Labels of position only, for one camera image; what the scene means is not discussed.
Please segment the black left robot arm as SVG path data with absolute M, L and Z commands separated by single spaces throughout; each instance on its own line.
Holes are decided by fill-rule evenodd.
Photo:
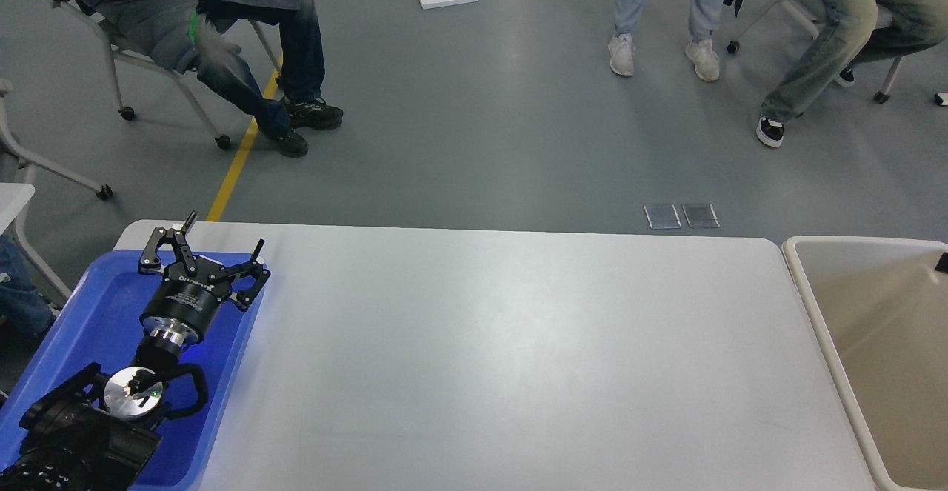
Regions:
M 2 403 L 4 490 L 186 490 L 270 278 L 263 244 L 196 253 L 194 215 L 97 259 Z

